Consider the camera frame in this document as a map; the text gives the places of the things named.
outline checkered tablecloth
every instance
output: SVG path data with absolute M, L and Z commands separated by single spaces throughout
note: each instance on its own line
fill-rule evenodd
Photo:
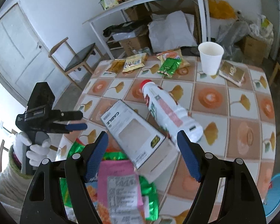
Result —
M 175 100 L 202 125 L 204 135 L 199 144 L 205 152 L 231 161 L 237 157 L 244 159 L 264 199 L 273 172 L 276 148 L 275 114 L 265 73 L 257 67 L 231 62 L 245 71 L 245 81 L 239 88 L 220 76 L 203 74 L 199 57 L 184 58 L 190 66 L 177 70 L 172 78 L 157 73 L 161 62 L 154 56 L 148 58 L 145 67 L 118 75 L 104 74 L 111 60 L 100 62 L 75 107 L 75 110 L 83 112 L 82 121 L 87 123 L 88 129 L 64 135 L 57 159 L 65 159 L 76 138 L 83 144 L 94 142 L 100 132 L 106 130 L 100 120 L 101 115 L 118 99 L 158 129 L 139 89 L 140 83 L 149 78 L 171 92 Z M 109 139 L 108 147 L 119 150 L 111 135 Z M 155 223 L 160 223 L 163 218 L 174 219 L 181 224 L 199 187 L 181 155 L 155 184 L 160 202 L 160 218 Z M 223 190 L 224 181 L 221 179 L 210 221 L 218 216 Z

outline paper cup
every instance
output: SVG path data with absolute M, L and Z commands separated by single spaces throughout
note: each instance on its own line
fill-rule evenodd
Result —
M 198 50 L 202 71 L 206 75 L 216 75 L 224 54 L 223 47 L 213 42 L 203 42 L 198 46 Z

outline black chair seat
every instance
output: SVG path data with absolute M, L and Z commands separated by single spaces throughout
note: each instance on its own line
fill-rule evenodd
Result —
M 82 49 L 80 52 L 78 52 L 73 59 L 70 61 L 70 63 L 67 65 L 67 67 L 65 68 L 64 72 L 68 72 L 69 70 L 73 69 L 75 66 L 79 65 L 81 62 L 83 62 L 85 60 L 85 58 L 89 55 L 89 53 L 92 52 L 93 55 L 95 55 L 94 52 L 94 46 L 96 44 L 93 43 L 87 47 L 85 47 L 84 49 Z

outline sleeve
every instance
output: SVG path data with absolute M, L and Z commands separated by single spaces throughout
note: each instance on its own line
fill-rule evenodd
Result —
M 13 162 L 12 153 L 13 146 L 8 152 L 8 166 L 0 173 L 0 202 L 11 217 L 19 223 L 22 205 L 33 176 L 21 174 Z

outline gloved hand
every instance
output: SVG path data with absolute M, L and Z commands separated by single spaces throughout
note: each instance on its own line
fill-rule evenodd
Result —
M 26 152 L 26 156 L 30 159 L 29 164 L 38 167 L 50 151 L 51 139 L 44 140 L 41 146 L 37 144 L 32 145 L 31 140 L 25 132 L 17 133 L 15 135 L 13 149 L 21 164 L 23 163 L 23 144 L 30 146 L 30 151 Z

